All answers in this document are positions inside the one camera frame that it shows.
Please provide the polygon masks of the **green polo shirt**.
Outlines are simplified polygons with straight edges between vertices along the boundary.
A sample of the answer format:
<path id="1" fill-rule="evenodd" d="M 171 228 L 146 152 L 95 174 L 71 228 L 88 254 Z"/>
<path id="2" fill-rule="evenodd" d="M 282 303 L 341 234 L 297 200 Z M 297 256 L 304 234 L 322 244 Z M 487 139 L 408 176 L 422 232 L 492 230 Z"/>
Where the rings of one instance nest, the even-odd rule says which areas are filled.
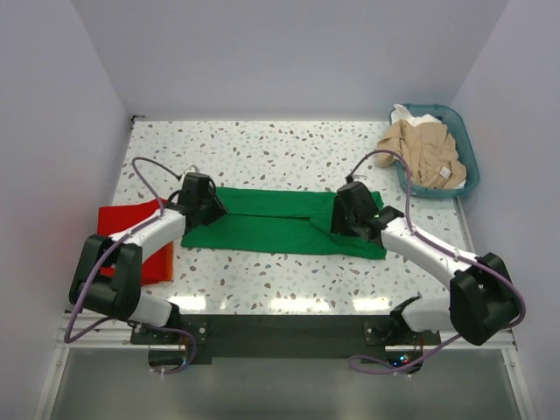
<path id="1" fill-rule="evenodd" d="M 382 260 L 387 251 L 359 237 L 330 232 L 334 192 L 220 187 L 227 213 L 196 227 L 183 248 L 232 249 L 310 256 L 343 255 Z"/>

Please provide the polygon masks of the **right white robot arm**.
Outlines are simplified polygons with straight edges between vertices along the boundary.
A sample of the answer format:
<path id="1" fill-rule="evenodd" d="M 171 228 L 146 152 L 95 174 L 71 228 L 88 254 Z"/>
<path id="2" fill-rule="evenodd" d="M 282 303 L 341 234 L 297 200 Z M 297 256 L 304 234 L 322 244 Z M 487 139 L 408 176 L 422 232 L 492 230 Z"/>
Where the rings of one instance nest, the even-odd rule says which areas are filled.
<path id="1" fill-rule="evenodd" d="M 523 320 L 526 305 L 503 260 L 453 247 L 412 224 L 392 206 L 378 207 L 359 181 L 342 186 L 333 200 L 331 231 L 397 253 L 435 277 L 446 299 L 416 296 L 389 314 L 385 333 L 408 344 L 425 331 L 455 331 L 480 346 L 502 329 Z"/>

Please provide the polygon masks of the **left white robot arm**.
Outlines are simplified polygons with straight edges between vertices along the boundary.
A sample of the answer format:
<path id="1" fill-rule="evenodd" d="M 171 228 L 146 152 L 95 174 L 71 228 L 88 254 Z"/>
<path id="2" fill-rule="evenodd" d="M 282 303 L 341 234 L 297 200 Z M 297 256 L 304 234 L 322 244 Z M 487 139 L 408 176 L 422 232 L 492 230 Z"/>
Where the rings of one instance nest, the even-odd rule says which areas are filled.
<path id="1" fill-rule="evenodd" d="M 178 307 L 142 293 L 143 265 L 165 245 L 216 222 L 227 209 L 205 174 L 187 173 L 176 196 L 120 232 L 92 234 L 85 240 L 69 291 L 73 309 L 68 331 L 86 309 L 107 319 L 150 325 L 151 334 L 162 343 L 179 337 Z"/>

